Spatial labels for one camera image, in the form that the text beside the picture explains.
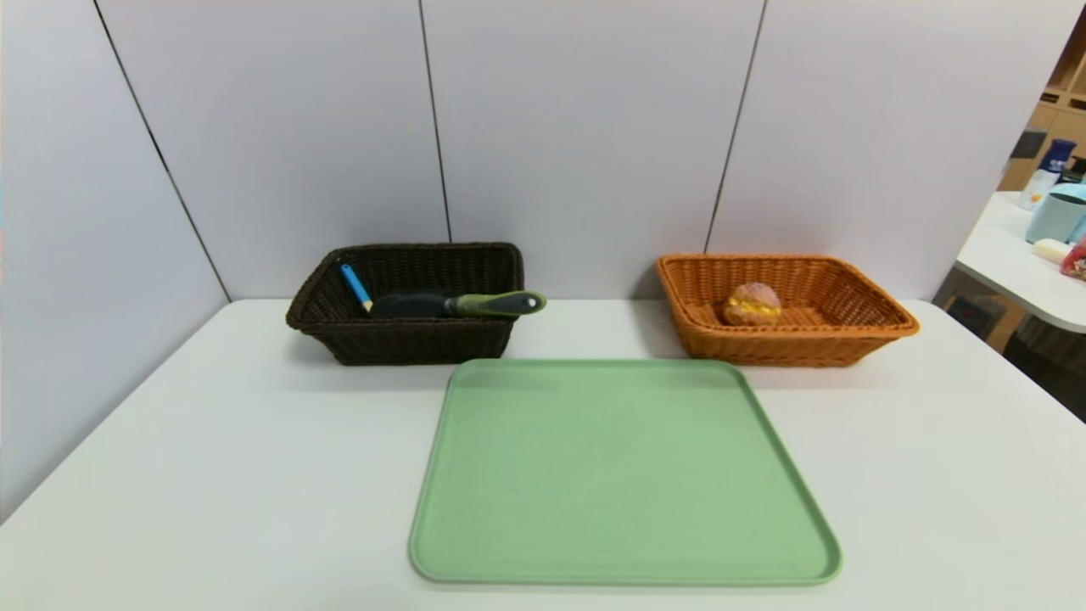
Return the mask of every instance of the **wicker basket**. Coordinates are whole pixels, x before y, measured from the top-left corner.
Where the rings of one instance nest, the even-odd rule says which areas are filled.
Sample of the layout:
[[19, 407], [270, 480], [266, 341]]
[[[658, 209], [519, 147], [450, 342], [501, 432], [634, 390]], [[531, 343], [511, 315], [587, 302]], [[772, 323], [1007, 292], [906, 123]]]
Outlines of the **wicker basket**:
[[[691, 357], [744, 366], [845, 367], [920, 324], [859, 269], [806, 254], [672, 254], [656, 269]], [[775, 327], [730, 327], [722, 309], [735, 288], [765, 282], [781, 297]]]
[[339, 270], [351, 264], [370, 296], [435, 289], [453, 293], [525, 288], [512, 243], [375, 244], [325, 256], [290, 304], [287, 324], [319, 340], [344, 366], [414, 366], [496, 359], [515, 319], [369, 319]]

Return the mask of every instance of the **bottle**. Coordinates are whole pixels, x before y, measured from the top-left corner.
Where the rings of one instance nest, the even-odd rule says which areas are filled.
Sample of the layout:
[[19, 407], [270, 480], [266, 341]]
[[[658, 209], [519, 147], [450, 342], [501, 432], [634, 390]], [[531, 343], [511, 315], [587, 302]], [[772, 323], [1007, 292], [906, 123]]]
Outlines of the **bottle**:
[[1060, 138], [1052, 140], [1052, 143], [1048, 147], [1048, 152], [1045, 153], [1045, 157], [1040, 160], [1040, 165], [1033, 173], [1033, 177], [1030, 178], [1030, 183], [1022, 190], [1022, 196], [1019, 198], [1020, 206], [1033, 209], [1037, 205], [1037, 202], [1045, 196], [1048, 189], [1052, 188], [1056, 181], [1059, 180], [1060, 173], [1063, 171], [1063, 166], [1068, 163], [1068, 158], [1071, 157], [1071, 151], [1076, 145], [1077, 143], [1071, 140], [1062, 140]]

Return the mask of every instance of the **snack package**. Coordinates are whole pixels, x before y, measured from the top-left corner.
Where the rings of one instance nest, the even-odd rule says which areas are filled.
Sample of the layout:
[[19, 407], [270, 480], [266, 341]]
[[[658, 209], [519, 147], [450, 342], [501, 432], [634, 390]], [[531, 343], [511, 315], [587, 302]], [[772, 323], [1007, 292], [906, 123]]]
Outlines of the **snack package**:
[[1078, 240], [1078, 243], [1063, 258], [1063, 263], [1060, 264], [1060, 271], [1072, 278], [1086, 280], [1086, 237]]

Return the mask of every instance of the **orange wicker basket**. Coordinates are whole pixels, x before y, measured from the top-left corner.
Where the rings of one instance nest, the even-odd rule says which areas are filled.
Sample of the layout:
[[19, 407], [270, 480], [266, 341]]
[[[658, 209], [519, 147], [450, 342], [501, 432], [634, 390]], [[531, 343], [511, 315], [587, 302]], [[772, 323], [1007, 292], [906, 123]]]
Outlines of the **orange wicker basket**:
[[[856, 267], [812, 254], [671, 254], [656, 262], [686, 353], [743, 366], [851, 366], [920, 324]], [[732, 327], [736, 287], [765, 282], [781, 297], [774, 327]]]

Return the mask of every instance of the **blue pencil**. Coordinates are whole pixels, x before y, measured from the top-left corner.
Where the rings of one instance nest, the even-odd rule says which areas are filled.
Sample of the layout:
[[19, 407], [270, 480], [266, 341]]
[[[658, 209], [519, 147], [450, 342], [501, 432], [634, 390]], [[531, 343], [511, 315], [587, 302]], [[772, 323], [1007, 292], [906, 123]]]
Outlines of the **blue pencil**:
[[354, 272], [354, 268], [346, 263], [340, 265], [340, 270], [343, 271], [343, 277], [346, 278], [346, 283], [351, 284], [351, 290], [358, 297], [358, 302], [362, 303], [362, 307], [368, 313], [370, 308], [374, 307], [374, 300], [369, 297], [369, 293], [366, 292], [366, 287], [362, 285], [362, 280], [358, 279], [358, 275]]

